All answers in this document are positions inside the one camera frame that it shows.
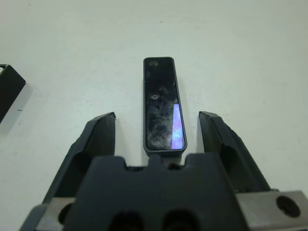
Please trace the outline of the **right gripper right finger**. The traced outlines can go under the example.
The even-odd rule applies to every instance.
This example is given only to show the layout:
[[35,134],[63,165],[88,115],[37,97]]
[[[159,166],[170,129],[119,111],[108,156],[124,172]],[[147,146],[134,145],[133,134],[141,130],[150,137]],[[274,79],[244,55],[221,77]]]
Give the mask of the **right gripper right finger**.
[[204,151],[219,156],[238,193],[268,192],[269,184],[242,139],[215,113],[200,111]]

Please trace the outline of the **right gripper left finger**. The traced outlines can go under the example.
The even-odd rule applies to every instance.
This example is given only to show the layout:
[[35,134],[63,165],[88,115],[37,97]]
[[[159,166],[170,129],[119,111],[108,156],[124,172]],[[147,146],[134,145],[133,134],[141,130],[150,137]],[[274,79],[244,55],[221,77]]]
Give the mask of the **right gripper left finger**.
[[45,198],[48,204],[54,197],[75,197],[94,158],[114,156],[116,115],[109,112],[88,121],[77,140],[71,145]]

